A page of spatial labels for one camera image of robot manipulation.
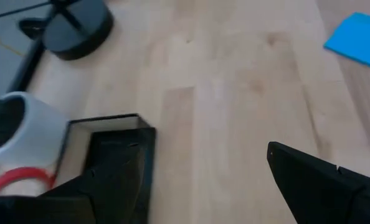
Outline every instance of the black object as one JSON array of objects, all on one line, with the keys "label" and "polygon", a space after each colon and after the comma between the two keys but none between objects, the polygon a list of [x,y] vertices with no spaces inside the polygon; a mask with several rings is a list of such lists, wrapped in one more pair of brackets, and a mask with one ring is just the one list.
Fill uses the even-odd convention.
[{"label": "black object", "polygon": [[9,87],[8,92],[27,90],[37,65],[42,58],[44,50],[44,45],[42,44],[41,38],[38,36],[38,38],[31,43],[30,49],[28,53],[26,53],[26,56],[17,71],[16,78]]},{"label": "black object", "polygon": [[41,36],[43,45],[64,60],[92,53],[108,37],[113,16],[102,0],[49,0],[56,14],[50,19],[24,19],[19,27],[31,39]]},{"label": "black object", "polygon": [[70,125],[120,118],[138,128],[94,132],[82,175],[38,197],[0,197],[0,223],[147,223],[156,130],[136,114]]},{"label": "black object", "polygon": [[370,177],[278,142],[267,160],[297,223],[370,223]]}]

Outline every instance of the white mug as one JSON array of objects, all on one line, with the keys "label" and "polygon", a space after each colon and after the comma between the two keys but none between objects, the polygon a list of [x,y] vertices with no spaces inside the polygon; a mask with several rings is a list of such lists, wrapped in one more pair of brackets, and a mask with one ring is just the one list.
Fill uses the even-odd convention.
[{"label": "white mug", "polygon": [[25,92],[11,92],[0,100],[24,100],[24,116],[14,135],[0,147],[0,163],[48,166],[60,152],[69,119]]}]

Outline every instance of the wooden table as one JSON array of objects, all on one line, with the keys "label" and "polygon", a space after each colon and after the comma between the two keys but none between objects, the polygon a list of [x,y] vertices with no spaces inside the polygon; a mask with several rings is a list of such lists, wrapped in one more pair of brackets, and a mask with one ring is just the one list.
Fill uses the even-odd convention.
[{"label": "wooden table", "polygon": [[111,0],[93,54],[44,54],[29,91],[72,119],[158,129],[151,223],[295,223],[266,161],[279,141],[370,176],[370,68],[327,52],[370,0]]}]

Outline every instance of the red ring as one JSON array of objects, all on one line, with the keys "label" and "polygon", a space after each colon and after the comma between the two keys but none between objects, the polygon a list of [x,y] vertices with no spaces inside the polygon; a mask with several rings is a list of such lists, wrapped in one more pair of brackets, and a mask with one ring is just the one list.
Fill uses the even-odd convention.
[{"label": "red ring", "polygon": [[44,169],[36,167],[19,167],[5,172],[0,176],[0,190],[5,186],[23,179],[38,179],[43,181],[49,189],[52,188],[55,178],[49,177]]}]

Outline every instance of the blue card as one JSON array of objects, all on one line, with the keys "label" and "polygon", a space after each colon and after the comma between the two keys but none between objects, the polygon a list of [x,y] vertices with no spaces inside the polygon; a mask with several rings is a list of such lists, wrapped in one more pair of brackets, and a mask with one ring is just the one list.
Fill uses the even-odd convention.
[{"label": "blue card", "polygon": [[355,12],[340,24],[324,47],[370,66],[370,16]]}]

